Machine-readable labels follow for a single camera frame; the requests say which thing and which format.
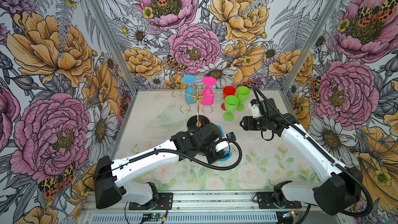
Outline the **green wine glass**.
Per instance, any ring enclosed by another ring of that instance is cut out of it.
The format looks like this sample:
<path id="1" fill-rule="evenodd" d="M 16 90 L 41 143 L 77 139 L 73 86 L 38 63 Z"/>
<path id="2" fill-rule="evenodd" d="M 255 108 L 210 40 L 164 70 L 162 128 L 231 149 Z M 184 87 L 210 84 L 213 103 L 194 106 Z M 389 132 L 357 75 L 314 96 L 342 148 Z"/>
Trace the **green wine glass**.
<path id="1" fill-rule="evenodd" d="M 226 112 L 223 114 L 223 119 L 225 121 L 234 120 L 233 112 L 237 109 L 238 104 L 238 98 L 233 95 L 229 95 L 225 98 L 224 107 L 226 109 Z"/>
<path id="2" fill-rule="evenodd" d="M 236 89 L 236 97 L 238 99 L 237 111 L 242 112 L 245 110 L 243 103 L 249 98 L 250 89 L 245 86 L 240 86 Z"/>

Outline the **red wine glass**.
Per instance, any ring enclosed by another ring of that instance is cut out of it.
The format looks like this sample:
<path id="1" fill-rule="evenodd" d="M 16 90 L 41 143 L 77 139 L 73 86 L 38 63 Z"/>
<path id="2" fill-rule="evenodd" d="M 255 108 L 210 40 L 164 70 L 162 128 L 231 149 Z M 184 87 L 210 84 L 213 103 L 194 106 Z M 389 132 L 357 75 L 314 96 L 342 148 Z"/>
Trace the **red wine glass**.
<path id="1" fill-rule="evenodd" d="M 236 88 L 233 86 L 227 86 L 223 89 L 223 99 L 225 100 L 228 96 L 235 96 Z"/>

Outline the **pink wine glass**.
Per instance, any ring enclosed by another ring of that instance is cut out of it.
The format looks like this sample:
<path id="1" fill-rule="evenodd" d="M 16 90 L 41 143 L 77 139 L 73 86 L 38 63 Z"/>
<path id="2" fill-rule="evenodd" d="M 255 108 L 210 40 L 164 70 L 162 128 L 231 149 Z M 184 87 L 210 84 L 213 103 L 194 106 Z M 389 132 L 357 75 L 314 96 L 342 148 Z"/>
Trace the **pink wine glass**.
<path id="1" fill-rule="evenodd" d="M 214 92 L 212 91 L 211 87 L 214 86 L 217 81 L 213 77 L 205 77 L 202 80 L 205 89 L 202 92 L 202 105 L 203 106 L 212 106 L 214 103 Z"/>

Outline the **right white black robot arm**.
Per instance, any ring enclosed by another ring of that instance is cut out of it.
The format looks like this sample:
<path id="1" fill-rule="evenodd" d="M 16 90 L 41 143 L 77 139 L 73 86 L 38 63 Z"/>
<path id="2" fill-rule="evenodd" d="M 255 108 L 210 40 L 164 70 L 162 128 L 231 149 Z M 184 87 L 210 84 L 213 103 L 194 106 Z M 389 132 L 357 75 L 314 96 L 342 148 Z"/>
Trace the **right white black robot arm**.
<path id="1" fill-rule="evenodd" d="M 245 116 L 239 124 L 245 131 L 273 131 L 305 159 L 320 179 L 317 186 L 294 185 L 290 180 L 278 183 L 272 195 L 276 206 L 303 202 L 319 206 L 329 215 L 342 213 L 352 217 L 372 210 L 372 197 L 362 183 L 361 172 L 347 168 L 322 148 L 291 114 L 270 119 Z"/>

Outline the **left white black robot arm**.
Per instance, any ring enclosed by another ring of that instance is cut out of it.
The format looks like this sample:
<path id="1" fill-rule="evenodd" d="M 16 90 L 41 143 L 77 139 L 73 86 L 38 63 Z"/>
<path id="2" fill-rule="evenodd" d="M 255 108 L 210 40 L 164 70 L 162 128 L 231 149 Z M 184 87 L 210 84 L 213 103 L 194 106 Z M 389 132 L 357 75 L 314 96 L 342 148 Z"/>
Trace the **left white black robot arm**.
<path id="1" fill-rule="evenodd" d="M 228 147 L 228 138 L 217 125 L 210 123 L 178 132 L 159 146 L 127 158 L 112 160 L 104 156 L 98 161 L 93 176 L 96 208 L 108 208 L 122 199 L 150 207 L 159 199 L 154 183 L 138 184 L 133 179 L 167 164 L 184 159 L 193 161 L 197 155 L 205 156 L 206 162 L 197 162 L 209 167 L 227 157 Z"/>

